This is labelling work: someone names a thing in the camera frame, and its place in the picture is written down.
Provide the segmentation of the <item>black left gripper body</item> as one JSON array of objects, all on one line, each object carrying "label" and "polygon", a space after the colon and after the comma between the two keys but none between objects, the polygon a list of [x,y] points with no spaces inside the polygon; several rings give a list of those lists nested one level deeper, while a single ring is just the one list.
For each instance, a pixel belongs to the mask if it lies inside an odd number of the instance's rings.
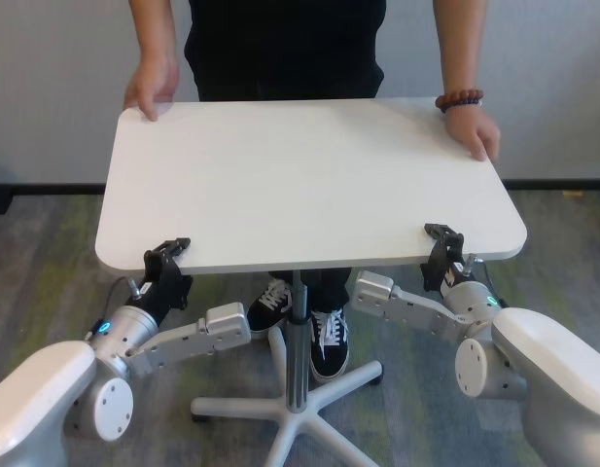
[{"label": "black left gripper body", "polygon": [[193,280],[183,275],[173,259],[145,258],[145,274],[140,283],[139,299],[131,305],[147,312],[155,321],[163,321],[171,309],[185,309]]}]

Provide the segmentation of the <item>person's right hand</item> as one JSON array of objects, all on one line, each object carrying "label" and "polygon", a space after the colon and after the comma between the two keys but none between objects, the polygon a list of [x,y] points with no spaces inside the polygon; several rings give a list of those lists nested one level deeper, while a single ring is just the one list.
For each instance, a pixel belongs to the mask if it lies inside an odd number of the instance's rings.
[{"label": "person's right hand", "polygon": [[123,108],[137,108],[151,122],[158,119],[158,105],[173,100],[179,84],[175,54],[143,54],[124,92]]}]

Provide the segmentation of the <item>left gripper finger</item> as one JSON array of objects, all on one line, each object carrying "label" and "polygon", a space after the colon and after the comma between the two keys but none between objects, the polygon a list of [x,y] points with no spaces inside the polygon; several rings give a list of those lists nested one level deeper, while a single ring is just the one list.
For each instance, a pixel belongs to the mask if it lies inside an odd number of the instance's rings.
[{"label": "left gripper finger", "polygon": [[152,250],[144,253],[144,264],[146,266],[163,266],[180,257],[182,253],[189,248],[191,240],[188,237],[177,237],[173,240],[166,240]]}]

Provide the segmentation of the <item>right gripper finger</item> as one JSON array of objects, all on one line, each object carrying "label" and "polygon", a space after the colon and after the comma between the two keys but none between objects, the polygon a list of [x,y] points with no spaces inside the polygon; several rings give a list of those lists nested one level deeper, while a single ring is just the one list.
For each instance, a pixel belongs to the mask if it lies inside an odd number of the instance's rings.
[{"label": "right gripper finger", "polygon": [[435,242],[443,243],[446,246],[462,246],[464,243],[464,236],[448,225],[426,223],[424,230]]}]

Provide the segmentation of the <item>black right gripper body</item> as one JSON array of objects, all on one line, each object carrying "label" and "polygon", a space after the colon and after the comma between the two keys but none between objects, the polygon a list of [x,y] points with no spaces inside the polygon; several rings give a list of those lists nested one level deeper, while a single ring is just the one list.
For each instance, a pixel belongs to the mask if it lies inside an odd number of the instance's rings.
[{"label": "black right gripper body", "polygon": [[426,263],[420,266],[426,292],[440,292],[470,280],[464,273],[462,240],[438,240]]}]

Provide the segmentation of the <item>person's left hand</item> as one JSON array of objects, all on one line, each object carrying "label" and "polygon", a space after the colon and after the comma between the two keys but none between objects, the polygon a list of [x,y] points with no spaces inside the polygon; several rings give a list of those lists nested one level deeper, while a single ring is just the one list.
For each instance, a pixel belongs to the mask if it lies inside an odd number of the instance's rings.
[{"label": "person's left hand", "polygon": [[500,152],[501,132],[478,105],[462,105],[445,112],[448,134],[461,143],[476,161],[495,162]]}]

